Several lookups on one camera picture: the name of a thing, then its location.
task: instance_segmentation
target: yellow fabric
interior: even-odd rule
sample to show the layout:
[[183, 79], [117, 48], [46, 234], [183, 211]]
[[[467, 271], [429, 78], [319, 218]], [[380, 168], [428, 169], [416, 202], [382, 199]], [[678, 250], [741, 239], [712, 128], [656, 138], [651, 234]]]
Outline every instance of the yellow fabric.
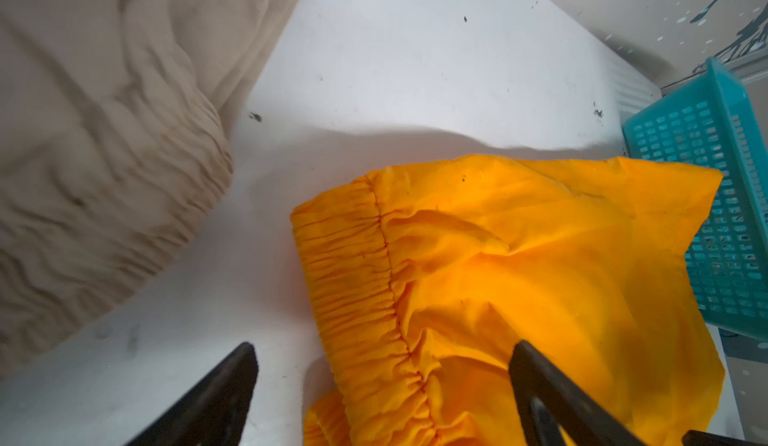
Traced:
[[472, 155], [373, 171], [291, 217], [338, 392], [305, 444], [524, 444], [527, 339], [642, 441], [706, 430], [724, 370], [684, 251], [718, 171]]

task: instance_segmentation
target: white surface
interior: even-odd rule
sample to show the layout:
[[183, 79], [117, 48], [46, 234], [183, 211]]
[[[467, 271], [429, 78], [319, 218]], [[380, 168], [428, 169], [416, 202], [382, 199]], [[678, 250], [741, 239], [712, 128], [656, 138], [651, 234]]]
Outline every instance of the white surface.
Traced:
[[725, 381], [723, 381], [723, 392], [720, 394], [720, 404], [717, 413], [710, 421], [707, 431], [728, 438], [744, 439], [744, 429], [741, 427], [739, 412], [736, 409], [736, 396], [734, 395], [734, 386], [730, 382], [730, 371], [728, 363], [725, 360], [725, 351], [723, 350], [723, 340], [720, 338], [720, 330], [717, 326], [706, 325], [710, 330], [710, 336], [717, 348], [717, 355], [725, 368]]
[[658, 97], [549, 0], [300, 0], [222, 204], [167, 272], [2, 386], [0, 444], [122, 444], [244, 340], [261, 370], [242, 444], [301, 444], [332, 380], [294, 206], [392, 163], [616, 156], [619, 118]]

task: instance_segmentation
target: cloth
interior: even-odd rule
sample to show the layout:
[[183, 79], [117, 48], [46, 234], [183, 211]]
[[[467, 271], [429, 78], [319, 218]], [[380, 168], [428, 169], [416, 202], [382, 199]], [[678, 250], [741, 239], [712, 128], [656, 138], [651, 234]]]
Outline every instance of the cloth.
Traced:
[[0, 376], [192, 240], [296, 1], [0, 0]]
[[684, 252], [721, 174], [467, 156], [373, 171], [291, 217], [338, 391], [305, 444], [525, 444], [527, 339], [642, 441], [706, 430], [723, 366]]

